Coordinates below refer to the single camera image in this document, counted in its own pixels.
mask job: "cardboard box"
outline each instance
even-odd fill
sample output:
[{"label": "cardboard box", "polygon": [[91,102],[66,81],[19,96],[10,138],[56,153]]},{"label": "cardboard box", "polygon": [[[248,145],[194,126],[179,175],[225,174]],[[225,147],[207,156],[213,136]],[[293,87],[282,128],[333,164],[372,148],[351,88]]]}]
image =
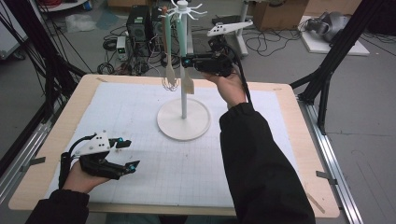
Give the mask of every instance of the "cardboard box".
[{"label": "cardboard box", "polygon": [[272,7],[268,3],[258,3],[253,14],[257,29],[296,30],[304,15],[309,0],[287,0],[282,6]]},{"label": "cardboard box", "polygon": [[305,10],[306,16],[320,16],[323,12],[338,11],[353,15],[361,0],[310,0]]},{"label": "cardboard box", "polygon": [[110,7],[111,12],[126,18],[128,18],[132,6],[149,6],[149,4],[149,0],[107,0],[107,5]]}]

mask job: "person's left hand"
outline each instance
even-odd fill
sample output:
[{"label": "person's left hand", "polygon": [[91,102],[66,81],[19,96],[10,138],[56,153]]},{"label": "person's left hand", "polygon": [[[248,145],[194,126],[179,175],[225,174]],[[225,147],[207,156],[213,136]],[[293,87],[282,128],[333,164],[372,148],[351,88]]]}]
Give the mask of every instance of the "person's left hand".
[{"label": "person's left hand", "polygon": [[79,161],[73,164],[69,176],[64,183],[63,189],[70,189],[81,193],[89,193],[96,186],[107,182],[109,179],[101,176],[93,176],[81,170]]}]

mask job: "wooden table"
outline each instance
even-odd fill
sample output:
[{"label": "wooden table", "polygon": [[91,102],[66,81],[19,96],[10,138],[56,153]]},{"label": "wooden table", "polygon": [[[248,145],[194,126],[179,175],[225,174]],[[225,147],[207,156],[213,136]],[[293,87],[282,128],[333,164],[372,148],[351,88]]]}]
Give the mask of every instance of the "wooden table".
[{"label": "wooden table", "polygon": [[[10,209],[33,210],[36,203],[45,196],[60,155],[72,138],[96,88],[102,82],[162,85],[158,77],[84,76],[36,156],[46,157],[46,161],[29,168],[9,202]],[[195,79],[194,85],[216,88],[213,83],[201,79]],[[276,94],[299,167],[299,175],[316,217],[338,217],[340,212],[328,180],[316,175],[316,171],[324,170],[291,87],[287,84],[254,82],[248,85],[251,90],[273,91]],[[90,203],[89,207],[93,212],[235,216],[232,208],[221,207],[117,203]]]}]

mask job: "hand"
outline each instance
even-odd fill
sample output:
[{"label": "hand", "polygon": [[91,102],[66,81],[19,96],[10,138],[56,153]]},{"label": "hand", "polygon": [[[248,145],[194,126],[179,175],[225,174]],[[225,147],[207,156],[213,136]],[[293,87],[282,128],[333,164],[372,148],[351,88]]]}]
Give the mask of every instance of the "hand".
[{"label": "hand", "polygon": [[70,189],[81,193],[89,193],[96,186],[107,182],[109,179],[89,175],[81,170],[79,161],[73,164],[63,189]]},{"label": "hand", "polygon": [[242,81],[234,70],[228,77],[218,77],[208,73],[202,73],[202,75],[218,86],[220,96],[227,103],[228,108],[247,101]]}]

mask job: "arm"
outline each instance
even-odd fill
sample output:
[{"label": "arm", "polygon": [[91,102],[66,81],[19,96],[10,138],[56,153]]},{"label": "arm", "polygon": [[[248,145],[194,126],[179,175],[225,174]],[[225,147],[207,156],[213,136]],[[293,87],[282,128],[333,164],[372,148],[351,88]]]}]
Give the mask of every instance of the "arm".
[{"label": "arm", "polygon": [[276,145],[267,121],[246,103],[236,74],[216,77],[230,110],[220,118],[220,145],[230,192],[241,223],[315,223],[293,167]]},{"label": "arm", "polygon": [[85,223],[89,213],[87,204],[90,196],[88,193],[107,180],[107,178],[86,174],[77,161],[63,189],[57,189],[48,199],[40,200],[26,223]]}]

